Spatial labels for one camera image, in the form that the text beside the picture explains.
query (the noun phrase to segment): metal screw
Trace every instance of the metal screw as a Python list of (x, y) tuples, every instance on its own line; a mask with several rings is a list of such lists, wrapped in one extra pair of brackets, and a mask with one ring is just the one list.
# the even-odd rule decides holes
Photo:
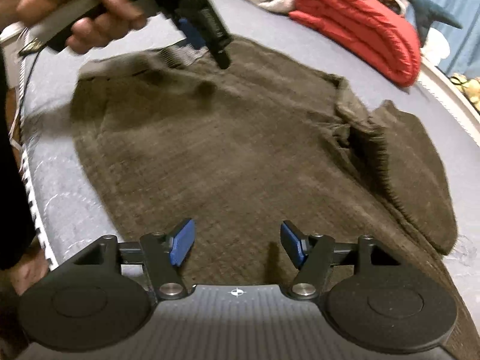
[(315, 287), (308, 283), (297, 283), (292, 287), (292, 292), (300, 296), (310, 296), (315, 291)]
[(183, 287), (178, 283), (165, 283), (160, 286), (159, 290), (164, 295), (175, 296), (183, 291)]

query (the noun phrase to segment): bed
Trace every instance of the bed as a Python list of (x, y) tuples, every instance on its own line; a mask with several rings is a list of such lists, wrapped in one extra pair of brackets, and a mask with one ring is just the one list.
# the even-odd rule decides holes
[[(445, 264), (480, 328), (480, 219), (476, 214), (480, 203), (480, 180), (476, 174), (480, 148), (475, 140), (419, 83), (400, 90), (349, 51), (287, 17), (268, 13), (243, 0), (213, 2), (232, 33), (277, 49), (313, 68), (345, 76), (369, 109), (391, 99), (399, 109), (420, 118), (445, 164), (457, 216), (460, 235)], [(40, 241), (53, 268), (98, 237), (118, 235), (82, 172), (71, 137), (69, 106), (78, 69), (90, 59), (164, 47), (180, 39), (182, 34), (158, 16), (143, 30), (85, 56), (75, 56), (67, 50), (58, 55), (49, 50), (40, 54), (25, 89), (22, 165)], [(32, 63), (33, 58), (27, 59), (22, 71), (24, 78)], [(140, 277), (134, 268), (127, 274)]]

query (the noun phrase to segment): round black disc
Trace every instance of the round black disc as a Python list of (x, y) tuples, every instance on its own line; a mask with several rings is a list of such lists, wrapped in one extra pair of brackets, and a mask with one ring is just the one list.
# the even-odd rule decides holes
[(453, 298), (412, 270), (376, 269), (335, 285), (325, 304), (340, 334), (384, 353), (415, 353), (445, 340), (457, 318)]
[(129, 278), (72, 264), (25, 292), (18, 312), (30, 339), (75, 352), (99, 349), (132, 335), (148, 318), (150, 302)]

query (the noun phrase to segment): shark plush toy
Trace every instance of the shark plush toy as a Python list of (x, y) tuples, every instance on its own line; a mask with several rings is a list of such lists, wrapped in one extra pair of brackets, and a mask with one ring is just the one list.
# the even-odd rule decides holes
[(430, 0), (408, 0), (415, 10), (415, 23), (420, 38), (420, 45), (423, 47), (427, 39), (428, 30), (434, 21), (448, 24), (455, 28), (462, 28), (462, 25), (440, 5)]

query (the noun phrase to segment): blue curtain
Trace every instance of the blue curtain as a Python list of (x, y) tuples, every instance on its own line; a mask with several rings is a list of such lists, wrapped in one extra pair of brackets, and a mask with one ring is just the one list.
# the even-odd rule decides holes
[[(458, 30), (445, 24), (435, 23), (450, 44), (450, 57), (442, 60), (439, 68), (448, 76), (455, 72), (468, 78), (480, 76), (480, 0), (432, 0), (455, 15), (462, 23)], [(413, 12), (408, 10), (407, 20), (415, 22)]]

